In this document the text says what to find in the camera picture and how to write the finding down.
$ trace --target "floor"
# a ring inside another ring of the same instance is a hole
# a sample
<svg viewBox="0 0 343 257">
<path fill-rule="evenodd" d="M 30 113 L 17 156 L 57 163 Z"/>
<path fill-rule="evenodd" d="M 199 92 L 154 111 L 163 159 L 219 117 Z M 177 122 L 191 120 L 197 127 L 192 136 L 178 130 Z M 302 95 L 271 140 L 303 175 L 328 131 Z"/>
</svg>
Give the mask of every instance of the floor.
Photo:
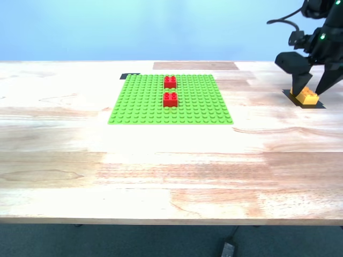
<svg viewBox="0 0 343 257">
<path fill-rule="evenodd" d="M 233 226 L 0 224 L 5 257 L 219 257 Z M 341 257 L 338 226 L 241 226 L 237 257 Z"/>
</svg>

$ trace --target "yellow lego brick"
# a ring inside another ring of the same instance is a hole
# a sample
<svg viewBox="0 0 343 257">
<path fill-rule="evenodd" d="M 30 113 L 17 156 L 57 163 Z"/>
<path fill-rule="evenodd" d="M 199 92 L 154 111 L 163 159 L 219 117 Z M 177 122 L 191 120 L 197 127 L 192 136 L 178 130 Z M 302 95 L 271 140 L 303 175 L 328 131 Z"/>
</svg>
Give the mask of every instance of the yellow lego brick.
<svg viewBox="0 0 343 257">
<path fill-rule="evenodd" d="M 296 97 L 296 99 L 302 105 L 315 105 L 319 100 L 319 96 L 310 90 L 308 87 L 304 87 L 304 89 L 300 92 L 300 94 Z"/>
</svg>

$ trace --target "green baseplate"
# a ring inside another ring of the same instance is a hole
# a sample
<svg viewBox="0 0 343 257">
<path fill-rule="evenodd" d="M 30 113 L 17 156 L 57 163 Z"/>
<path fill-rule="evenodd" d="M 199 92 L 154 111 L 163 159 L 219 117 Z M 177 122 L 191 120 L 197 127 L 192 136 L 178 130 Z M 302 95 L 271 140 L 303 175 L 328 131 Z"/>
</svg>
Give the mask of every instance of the green baseplate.
<svg viewBox="0 0 343 257">
<path fill-rule="evenodd" d="M 164 88 L 166 75 L 128 75 L 108 124 L 233 124 L 212 75 L 174 75 L 177 88 Z M 176 92 L 178 107 L 163 107 L 163 94 Z"/>
</svg>

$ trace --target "wooden table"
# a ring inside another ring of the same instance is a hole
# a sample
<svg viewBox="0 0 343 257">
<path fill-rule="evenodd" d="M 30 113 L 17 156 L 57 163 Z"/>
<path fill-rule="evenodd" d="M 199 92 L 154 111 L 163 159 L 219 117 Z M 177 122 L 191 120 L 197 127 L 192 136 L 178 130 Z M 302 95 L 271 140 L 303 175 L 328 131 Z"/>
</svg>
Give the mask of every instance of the wooden table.
<svg viewBox="0 0 343 257">
<path fill-rule="evenodd" d="M 235 124 L 107 125 L 131 72 L 213 74 Z M 291 81 L 272 62 L 2 62 L 0 222 L 343 225 L 343 84 L 302 109 Z"/>
</svg>

